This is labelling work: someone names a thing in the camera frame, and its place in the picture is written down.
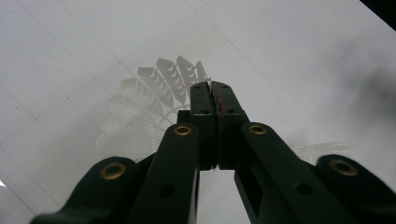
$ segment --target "white surface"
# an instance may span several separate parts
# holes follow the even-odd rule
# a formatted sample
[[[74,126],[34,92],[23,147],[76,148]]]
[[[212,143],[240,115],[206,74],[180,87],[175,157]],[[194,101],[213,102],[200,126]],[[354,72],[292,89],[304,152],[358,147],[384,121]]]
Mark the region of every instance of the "white surface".
[[[14,196],[0,199],[23,213],[8,222],[63,205],[102,157],[95,121],[120,82],[178,55],[291,147],[342,142],[396,189],[396,33],[358,0],[2,0],[0,179]],[[199,223],[248,223],[231,173],[201,183]]]

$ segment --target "brass screw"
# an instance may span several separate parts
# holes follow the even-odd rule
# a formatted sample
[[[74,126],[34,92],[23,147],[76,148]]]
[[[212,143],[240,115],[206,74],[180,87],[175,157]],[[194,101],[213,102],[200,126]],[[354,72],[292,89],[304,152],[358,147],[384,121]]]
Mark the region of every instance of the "brass screw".
[[[177,135],[187,135],[191,133],[191,128],[185,125],[178,126],[174,129],[174,133]]]
[[[251,133],[255,133],[255,134],[265,134],[265,133],[267,133],[267,130],[265,130],[264,127],[262,127],[261,125],[257,125],[257,124],[251,125],[248,128],[248,130]]]
[[[333,159],[329,161],[329,164],[334,171],[341,175],[354,176],[358,174],[358,169],[349,162]]]
[[[105,166],[100,171],[100,176],[105,180],[112,180],[122,176],[125,173],[125,171],[126,171],[125,165],[116,161]]]

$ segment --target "black metal bracket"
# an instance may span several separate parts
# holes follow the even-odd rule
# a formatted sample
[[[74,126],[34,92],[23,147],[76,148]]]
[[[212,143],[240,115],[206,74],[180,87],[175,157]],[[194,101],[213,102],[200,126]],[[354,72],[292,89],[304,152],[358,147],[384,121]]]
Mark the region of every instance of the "black metal bracket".
[[[301,161],[249,122],[230,86],[202,82],[155,154],[98,162],[59,212],[32,224],[195,223],[200,171],[216,166],[235,170],[251,223],[396,223],[395,193],[364,167],[338,155]]]

